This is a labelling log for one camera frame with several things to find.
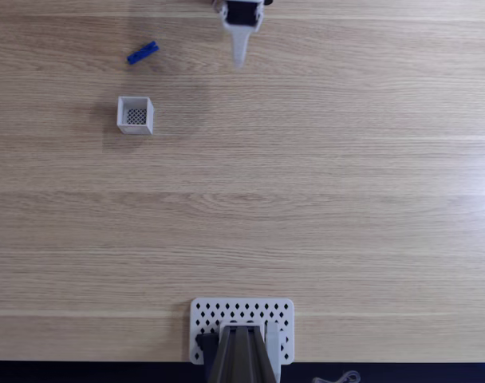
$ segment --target white container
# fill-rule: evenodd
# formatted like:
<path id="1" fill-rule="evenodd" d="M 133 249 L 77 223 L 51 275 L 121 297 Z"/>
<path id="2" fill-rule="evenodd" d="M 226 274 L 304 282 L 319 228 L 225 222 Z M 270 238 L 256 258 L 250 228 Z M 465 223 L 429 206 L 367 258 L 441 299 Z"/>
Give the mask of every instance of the white container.
<path id="1" fill-rule="evenodd" d="M 123 134 L 152 134 L 154 106 L 148 97 L 118 97 L 116 124 Z"/>

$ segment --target wood grain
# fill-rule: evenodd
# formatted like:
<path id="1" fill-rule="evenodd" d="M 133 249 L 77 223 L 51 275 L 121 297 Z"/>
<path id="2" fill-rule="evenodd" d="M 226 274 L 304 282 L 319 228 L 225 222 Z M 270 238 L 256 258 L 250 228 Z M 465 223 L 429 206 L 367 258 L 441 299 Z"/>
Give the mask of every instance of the wood grain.
<path id="1" fill-rule="evenodd" d="M 277 0 L 240 71 L 219 24 L 0 0 L 0 360 L 187 360 L 222 291 L 297 361 L 485 361 L 485 0 Z"/>

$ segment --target white perforated base plate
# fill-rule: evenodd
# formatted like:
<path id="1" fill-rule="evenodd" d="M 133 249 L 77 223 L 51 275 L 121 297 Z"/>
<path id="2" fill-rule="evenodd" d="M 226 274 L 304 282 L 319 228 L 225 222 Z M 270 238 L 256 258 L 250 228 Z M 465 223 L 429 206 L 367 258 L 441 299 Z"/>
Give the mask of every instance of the white perforated base plate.
<path id="1" fill-rule="evenodd" d="M 196 344 L 196 335 L 218 333 L 221 321 L 247 320 L 278 323 L 285 334 L 281 344 L 280 363 L 294 361 L 294 304 L 284 298 L 197 298 L 191 303 L 189 322 L 189 359 L 203 364 L 203 352 Z"/>

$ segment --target black floor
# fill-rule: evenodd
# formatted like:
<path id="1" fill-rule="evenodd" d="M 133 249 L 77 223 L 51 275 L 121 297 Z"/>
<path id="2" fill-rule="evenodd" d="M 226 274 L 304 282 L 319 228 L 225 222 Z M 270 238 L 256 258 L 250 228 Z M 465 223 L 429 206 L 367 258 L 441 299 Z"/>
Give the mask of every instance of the black floor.
<path id="1" fill-rule="evenodd" d="M 282 383 L 336 381 L 356 370 L 361 383 L 485 383 L 485 364 L 293 363 Z M 0 361 L 0 383 L 203 383 L 203 370 L 190 363 L 79 363 Z"/>

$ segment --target blue block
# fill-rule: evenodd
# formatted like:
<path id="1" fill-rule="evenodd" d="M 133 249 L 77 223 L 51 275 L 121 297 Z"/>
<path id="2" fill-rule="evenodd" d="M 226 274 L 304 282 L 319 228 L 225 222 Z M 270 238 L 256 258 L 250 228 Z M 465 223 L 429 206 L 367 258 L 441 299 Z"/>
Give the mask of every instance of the blue block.
<path id="1" fill-rule="evenodd" d="M 132 55 L 128 56 L 128 63 L 130 65 L 136 64 L 138 61 L 143 60 L 144 58 L 150 56 L 158 50 L 160 50 L 159 46 L 157 46 L 156 42 L 153 41 L 150 44 L 144 46 L 138 52 L 135 52 Z"/>

